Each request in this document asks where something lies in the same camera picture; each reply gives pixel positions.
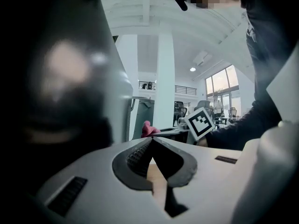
railing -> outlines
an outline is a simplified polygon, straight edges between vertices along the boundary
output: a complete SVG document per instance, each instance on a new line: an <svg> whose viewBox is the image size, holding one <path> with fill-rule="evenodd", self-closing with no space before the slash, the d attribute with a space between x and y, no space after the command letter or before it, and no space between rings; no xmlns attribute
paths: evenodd
<svg viewBox="0 0 299 224"><path fill-rule="evenodd" d="M139 89L141 90L155 90L156 83L148 82L148 81L139 81ZM175 93L188 94L188 95L196 95L196 89L186 86L175 85L174 86Z"/></svg>
<svg viewBox="0 0 299 224"><path fill-rule="evenodd" d="M139 81L139 89L142 90L155 90L156 89L156 83L155 82L149 82L149 81Z"/></svg>
<svg viewBox="0 0 299 224"><path fill-rule="evenodd" d="M196 89L195 88L186 87L186 86L179 86L179 85L174 86L174 92L188 94L188 95L196 95Z"/></svg>

white ceiling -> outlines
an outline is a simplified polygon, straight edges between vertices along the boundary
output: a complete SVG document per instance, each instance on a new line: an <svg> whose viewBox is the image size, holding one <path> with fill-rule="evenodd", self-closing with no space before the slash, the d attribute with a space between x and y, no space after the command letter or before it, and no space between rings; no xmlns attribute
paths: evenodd
<svg viewBox="0 0 299 224"><path fill-rule="evenodd" d="M139 71L157 70L157 35L163 21L173 33L176 74L205 78L229 62L254 80L242 8L189 8L183 12L174 0L102 0L102 4L112 35L139 35ZM190 72L201 51L211 54L212 59Z"/></svg>

mesh chair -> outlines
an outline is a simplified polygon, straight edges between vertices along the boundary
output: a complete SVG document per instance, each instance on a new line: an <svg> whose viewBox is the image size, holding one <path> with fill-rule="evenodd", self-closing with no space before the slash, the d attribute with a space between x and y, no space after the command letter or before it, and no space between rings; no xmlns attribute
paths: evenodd
<svg viewBox="0 0 299 224"><path fill-rule="evenodd" d="M237 117L237 110L234 107L230 107L229 111L228 111L228 117L229 117L229 122L230 123L234 123L236 122L236 118Z"/></svg>
<svg viewBox="0 0 299 224"><path fill-rule="evenodd" d="M181 101L175 101L172 126L174 126L175 121L178 121L178 118L185 117L186 113L187 108L184 107L184 103Z"/></svg>
<svg viewBox="0 0 299 224"><path fill-rule="evenodd" d="M212 110L210 108L210 101L208 100L201 100L198 102L197 106L194 108L194 111L196 111L199 108L205 108L206 112L208 113L209 116L212 115Z"/></svg>

white column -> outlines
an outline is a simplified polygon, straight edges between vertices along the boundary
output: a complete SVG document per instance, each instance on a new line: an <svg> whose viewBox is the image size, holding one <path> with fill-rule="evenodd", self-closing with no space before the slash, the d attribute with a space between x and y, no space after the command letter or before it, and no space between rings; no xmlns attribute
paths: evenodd
<svg viewBox="0 0 299 224"><path fill-rule="evenodd" d="M240 97L241 97L241 112L243 116L252 107L252 102L254 99L254 83L249 80L242 72L240 72L235 67L235 72L237 74Z"/></svg>
<svg viewBox="0 0 299 224"><path fill-rule="evenodd" d="M138 96L138 60L137 35L123 35L116 40L116 47L123 67L133 87L133 96ZM132 140L137 116L139 100L136 100L131 112L129 140Z"/></svg>
<svg viewBox="0 0 299 224"><path fill-rule="evenodd" d="M157 87L153 126L172 127L174 110L174 52L171 29L160 25L158 42Z"/></svg>
<svg viewBox="0 0 299 224"><path fill-rule="evenodd" d="M205 79L200 79L197 83L197 97L198 97L198 101L201 100L206 100L206 80Z"/></svg>

dark shirt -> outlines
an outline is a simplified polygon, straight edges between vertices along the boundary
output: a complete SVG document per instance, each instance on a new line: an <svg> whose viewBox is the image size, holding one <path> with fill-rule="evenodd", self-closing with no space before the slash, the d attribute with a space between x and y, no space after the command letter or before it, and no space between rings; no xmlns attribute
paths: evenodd
<svg viewBox="0 0 299 224"><path fill-rule="evenodd" d="M281 117L266 88L279 73L299 38L296 0L241 0L253 27L247 45L255 69L255 101L251 110L228 127L208 133L209 147L243 150L277 126Z"/></svg>

